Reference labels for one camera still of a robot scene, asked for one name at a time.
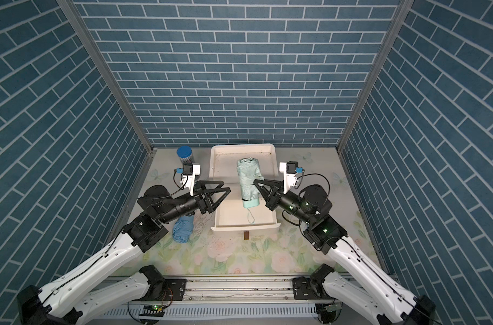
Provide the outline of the green umbrella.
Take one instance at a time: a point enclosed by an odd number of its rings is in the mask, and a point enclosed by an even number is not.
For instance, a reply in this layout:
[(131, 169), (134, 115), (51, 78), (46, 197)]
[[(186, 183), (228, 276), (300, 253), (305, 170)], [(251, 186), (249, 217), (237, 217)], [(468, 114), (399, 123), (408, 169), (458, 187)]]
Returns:
[(248, 211), (246, 217), (247, 222), (254, 224), (255, 218), (251, 209), (259, 206), (260, 193), (254, 186), (253, 181), (255, 179), (264, 180), (264, 177), (261, 175), (259, 161), (252, 157), (242, 158), (237, 162), (237, 172), (241, 189), (242, 204)]

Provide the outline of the white drawer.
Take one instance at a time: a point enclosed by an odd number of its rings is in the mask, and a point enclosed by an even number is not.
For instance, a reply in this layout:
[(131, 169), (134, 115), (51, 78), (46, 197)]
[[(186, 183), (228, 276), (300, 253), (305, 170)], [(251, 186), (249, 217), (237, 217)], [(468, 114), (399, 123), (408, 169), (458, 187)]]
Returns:
[(215, 225), (211, 227), (216, 235), (242, 236), (248, 232), (251, 236), (275, 234), (281, 223), (277, 221), (276, 212), (265, 206), (259, 197), (256, 207), (244, 207), (239, 184), (228, 184), (231, 193), (223, 200), (215, 212)]

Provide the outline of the blue umbrella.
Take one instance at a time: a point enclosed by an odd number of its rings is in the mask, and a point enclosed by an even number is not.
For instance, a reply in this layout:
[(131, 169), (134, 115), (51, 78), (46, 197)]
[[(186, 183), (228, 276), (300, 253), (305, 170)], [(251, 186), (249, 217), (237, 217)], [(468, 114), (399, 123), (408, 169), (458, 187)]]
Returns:
[(172, 232), (172, 237), (175, 242), (187, 243), (194, 230), (194, 215), (186, 215), (180, 217)]

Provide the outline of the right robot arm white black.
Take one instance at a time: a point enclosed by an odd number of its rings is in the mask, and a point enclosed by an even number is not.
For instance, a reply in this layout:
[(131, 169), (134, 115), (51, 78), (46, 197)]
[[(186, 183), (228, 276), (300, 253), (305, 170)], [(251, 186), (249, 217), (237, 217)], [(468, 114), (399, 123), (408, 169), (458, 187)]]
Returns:
[(417, 297), (371, 260), (329, 212), (332, 203), (320, 185), (299, 194), (287, 191), (282, 181), (255, 180), (270, 210), (280, 207), (307, 224), (303, 236), (315, 250), (339, 264), (357, 282), (352, 284), (327, 265), (311, 277), (322, 292), (346, 303), (372, 324), (433, 324), (436, 306)]

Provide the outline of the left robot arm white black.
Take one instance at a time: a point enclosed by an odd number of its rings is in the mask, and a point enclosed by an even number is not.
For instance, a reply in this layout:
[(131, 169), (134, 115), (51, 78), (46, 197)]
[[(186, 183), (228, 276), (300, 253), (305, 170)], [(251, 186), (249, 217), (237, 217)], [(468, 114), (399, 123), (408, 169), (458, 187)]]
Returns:
[(164, 186), (149, 188), (137, 201), (142, 213), (109, 245), (58, 279), (40, 288), (30, 285), (17, 295), (21, 323), (86, 324), (130, 301), (158, 301), (156, 309), (162, 311), (182, 299), (186, 281), (166, 280), (153, 265), (105, 288), (97, 286), (164, 238), (166, 224), (196, 211), (212, 213), (230, 192), (222, 181), (197, 181), (192, 192), (177, 198)]

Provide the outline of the pencil tube blue lid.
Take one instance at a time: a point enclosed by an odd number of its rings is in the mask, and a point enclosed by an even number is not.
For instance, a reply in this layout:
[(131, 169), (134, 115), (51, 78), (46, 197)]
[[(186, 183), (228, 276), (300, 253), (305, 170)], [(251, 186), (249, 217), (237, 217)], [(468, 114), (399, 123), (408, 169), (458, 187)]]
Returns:
[(182, 164), (194, 164), (193, 151), (189, 146), (181, 146), (177, 149), (177, 156)]

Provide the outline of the floral table mat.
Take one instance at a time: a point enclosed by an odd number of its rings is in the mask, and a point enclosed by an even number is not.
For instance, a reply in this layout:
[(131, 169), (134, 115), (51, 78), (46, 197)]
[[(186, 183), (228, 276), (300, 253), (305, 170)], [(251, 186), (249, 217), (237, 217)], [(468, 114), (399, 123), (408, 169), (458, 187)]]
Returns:
[(114, 272), (130, 276), (146, 265), (154, 265), (163, 275), (224, 274), (310, 274), (322, 264), (340, 272), (339, 264), (317, 252), (301, 235), (300, 228), (288, 223), (289, 216), (277, 216), (281, 223), (275, 234), (217, 236), (211, 230), (212, 215), (197, 213), (187, 242), (177, 242), (167, 234), (142, 257)]

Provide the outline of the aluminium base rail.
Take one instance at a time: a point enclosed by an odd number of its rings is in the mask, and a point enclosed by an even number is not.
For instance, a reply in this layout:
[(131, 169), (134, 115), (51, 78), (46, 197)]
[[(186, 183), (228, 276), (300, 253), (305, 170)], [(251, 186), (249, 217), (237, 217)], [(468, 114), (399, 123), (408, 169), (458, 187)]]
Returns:
[(173, 301), (162, 311), (156, 309), (158, 301), (134, 300), (92, 320), (130, 318), (140, 324), (155, 324), (160, 320), (311, 316), (324, 323), (330, 323), (337, 319), (343, 307), (348, 306), (338, 299), (295, 300), (292, 279), (292, 276), (187, 278), (183, 300)]

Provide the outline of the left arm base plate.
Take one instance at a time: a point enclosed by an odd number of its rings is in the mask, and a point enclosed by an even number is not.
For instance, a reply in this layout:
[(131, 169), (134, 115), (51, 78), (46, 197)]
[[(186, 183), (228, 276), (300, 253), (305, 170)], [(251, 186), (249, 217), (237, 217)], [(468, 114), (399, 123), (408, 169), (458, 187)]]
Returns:
[(145, 296), (137, 301), (182, 301), (187, 280), (185, 278), (167, 278), (151, 285)]

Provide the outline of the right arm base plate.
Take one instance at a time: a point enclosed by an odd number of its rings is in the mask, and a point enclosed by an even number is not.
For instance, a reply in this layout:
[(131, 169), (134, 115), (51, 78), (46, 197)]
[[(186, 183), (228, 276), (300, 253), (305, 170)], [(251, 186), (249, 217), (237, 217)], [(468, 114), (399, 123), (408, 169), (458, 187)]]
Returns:
[(326, 293), (318, 281), (310, 277), (300, 276), (292, 279), (292, 292), (295, 300), (336, 300)]

